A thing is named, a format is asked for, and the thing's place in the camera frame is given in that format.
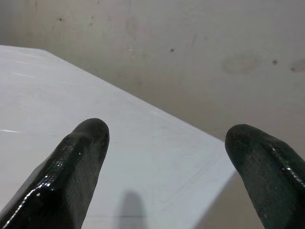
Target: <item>white wall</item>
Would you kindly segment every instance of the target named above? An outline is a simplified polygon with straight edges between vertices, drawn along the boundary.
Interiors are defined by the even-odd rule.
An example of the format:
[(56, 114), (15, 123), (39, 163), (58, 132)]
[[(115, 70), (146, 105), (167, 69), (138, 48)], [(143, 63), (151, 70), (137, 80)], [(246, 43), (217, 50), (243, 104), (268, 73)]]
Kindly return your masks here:
[[(304, 0), (0, 1), (1, 44), (46, 49), (220, 139), (247, 123), (302, 156), (304, 22)], [(250, 206), (235, 183), (226, 200)], [(223, 221), (261, 228), (240, 211)]]

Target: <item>black rubber coating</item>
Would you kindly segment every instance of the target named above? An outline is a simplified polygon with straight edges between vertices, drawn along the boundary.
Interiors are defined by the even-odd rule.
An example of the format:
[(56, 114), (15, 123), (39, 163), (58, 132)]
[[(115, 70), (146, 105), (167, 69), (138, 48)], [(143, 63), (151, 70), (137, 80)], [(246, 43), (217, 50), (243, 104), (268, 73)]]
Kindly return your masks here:
[(80, 229), (108, 144), (102, 120), (79, 124), (2, 210), (0, 229)]
[(285, 142), (249, 125), (232, 127), (225, 148), (264, 227), (304, 229), (303, 159)]

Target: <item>wall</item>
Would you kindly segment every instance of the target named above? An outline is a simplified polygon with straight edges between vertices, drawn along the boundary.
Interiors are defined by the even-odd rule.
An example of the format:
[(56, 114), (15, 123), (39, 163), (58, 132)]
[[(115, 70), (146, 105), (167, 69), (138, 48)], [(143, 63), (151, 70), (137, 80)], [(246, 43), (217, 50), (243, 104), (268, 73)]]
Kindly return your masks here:
[[(46, 49), (222, 140), (247, 123), (302, 154), (304, 9), (303, 0), (2, 0), (0, 43)], [(234, 183), (226, 199), (249, 207), (224, 222), (261, 228)]]

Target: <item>white table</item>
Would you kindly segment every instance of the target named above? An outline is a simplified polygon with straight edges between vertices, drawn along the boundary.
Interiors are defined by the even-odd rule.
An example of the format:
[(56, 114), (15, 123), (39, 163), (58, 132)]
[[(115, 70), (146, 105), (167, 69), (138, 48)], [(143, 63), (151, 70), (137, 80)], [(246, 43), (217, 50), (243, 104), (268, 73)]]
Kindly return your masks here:
[(192, 229), (234, 172), (223, 142), (43, 50), (0, 46), (0, 96), (0, 208), (91, 117), (110, 144), (83, 229)]

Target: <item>white table surface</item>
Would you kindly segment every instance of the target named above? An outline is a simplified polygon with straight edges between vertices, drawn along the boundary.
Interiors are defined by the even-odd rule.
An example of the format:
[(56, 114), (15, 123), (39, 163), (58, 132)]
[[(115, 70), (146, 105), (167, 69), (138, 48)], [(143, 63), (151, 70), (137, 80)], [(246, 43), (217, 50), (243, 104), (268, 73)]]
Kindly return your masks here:
[(234, 172), (220, 140), (43, 50), (0, 46), (0, 97), (0, 208), (92, 117), (110, 144), (83, 229), (193, 229)]

